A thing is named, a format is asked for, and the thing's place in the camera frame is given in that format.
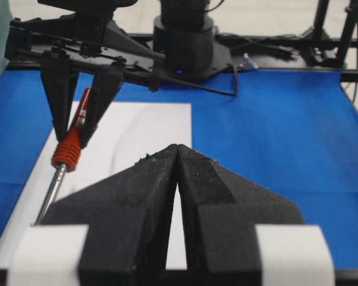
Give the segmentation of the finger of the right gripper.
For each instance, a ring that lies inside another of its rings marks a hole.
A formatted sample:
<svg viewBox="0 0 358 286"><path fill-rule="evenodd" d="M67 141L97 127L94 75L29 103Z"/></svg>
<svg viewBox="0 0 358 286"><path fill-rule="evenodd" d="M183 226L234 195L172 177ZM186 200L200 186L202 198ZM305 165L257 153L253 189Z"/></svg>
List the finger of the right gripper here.
<svg viewBox="0 0 358 286"><path fill-rule="evenodd" d="M61 142L67 135L78 72L74 71L70 56L62 49L44 51L40 65L41 80L53 117L55 134Z"/></svg>
<svg viewBox="0 0 358 286"><path fill-rule="evenodd" d="M99 67L95 71L82 128L82 149L88 145L99 121L119 92L123 74L124 64L111 64L108 67Z"/></svg>

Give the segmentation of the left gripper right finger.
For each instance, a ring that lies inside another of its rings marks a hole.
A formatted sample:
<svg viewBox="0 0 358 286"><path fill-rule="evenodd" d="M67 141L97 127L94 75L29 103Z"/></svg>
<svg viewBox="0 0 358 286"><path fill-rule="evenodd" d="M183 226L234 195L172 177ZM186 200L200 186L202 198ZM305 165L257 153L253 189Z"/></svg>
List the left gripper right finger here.
<svg viewBox="0 0 358 286"><path fill-rule="evenodd" d="M296 204L211 158L178 146L187 268L211 276L261 269L256 224L302 225Z"/></svg>

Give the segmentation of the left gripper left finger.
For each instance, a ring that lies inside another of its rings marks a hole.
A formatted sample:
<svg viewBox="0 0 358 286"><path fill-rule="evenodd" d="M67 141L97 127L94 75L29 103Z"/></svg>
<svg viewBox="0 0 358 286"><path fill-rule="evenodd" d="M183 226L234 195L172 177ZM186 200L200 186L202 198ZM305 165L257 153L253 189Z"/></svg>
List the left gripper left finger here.
<svg viewBox="0 0 358 286"><path fill-rule="evenodd" d="M88 225L81 280L144 280L164 271L178 147L52 203L43 225Z"/></svg>

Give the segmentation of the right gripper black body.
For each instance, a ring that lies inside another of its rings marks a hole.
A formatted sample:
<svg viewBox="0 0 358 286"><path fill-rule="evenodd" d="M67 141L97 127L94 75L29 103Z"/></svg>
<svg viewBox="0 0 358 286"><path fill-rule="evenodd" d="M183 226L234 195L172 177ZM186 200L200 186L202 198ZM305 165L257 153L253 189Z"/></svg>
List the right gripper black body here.
<svg viewBox="0 0 358 286"><path fill-rule="evenodd" d="M77 12L59 18L10 21L5 58L35 61L46 91L74 91L78 73L96 71L93 64L75 61L67 51L84 58L102 57L112 49L163 63L165 56L133 40L108 15Z"/></svg>

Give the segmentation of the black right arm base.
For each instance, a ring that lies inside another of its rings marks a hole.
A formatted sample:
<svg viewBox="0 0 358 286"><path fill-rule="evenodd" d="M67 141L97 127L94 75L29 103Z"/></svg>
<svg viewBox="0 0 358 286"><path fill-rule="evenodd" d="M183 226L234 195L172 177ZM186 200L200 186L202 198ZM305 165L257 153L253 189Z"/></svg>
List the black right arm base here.
<svg viewBox="0 0 358 286"><path fill-rule="evenodd" d="M216 40L208 16L209 1L161 1L154 19L154 51L164 54L162 75L183 80L205 80L224 71L238 78L231 49Z"/></svg>

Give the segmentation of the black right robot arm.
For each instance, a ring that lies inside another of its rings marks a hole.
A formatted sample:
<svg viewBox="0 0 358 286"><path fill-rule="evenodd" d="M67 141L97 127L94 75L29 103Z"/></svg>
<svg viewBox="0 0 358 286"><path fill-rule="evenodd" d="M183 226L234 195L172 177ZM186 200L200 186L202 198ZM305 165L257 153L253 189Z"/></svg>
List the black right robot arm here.
<svg viewBox="0 0 358 286"><path fill-rule="evenodd" d="M113 13L117 8L132 6L135 1L42 1L42 4L69 10L71 13L49 20L11 20L5 58L39 63L58 142L67 138L79 74L94 75L85 123L79 131L81 148L85 148L124 82L146 86L152 92L158 90L160 69L165 56L133 40L113 20ZM136 74L127 72L125 59L122 57L114 57L112 63L105 66L74 60L64 47L54 46L44 52L33 52L34 34L61 40L63 44L78 43L77 53L83 57L100 57L102 48L110 48L153 59L155 66L151 74Z"/></svg>

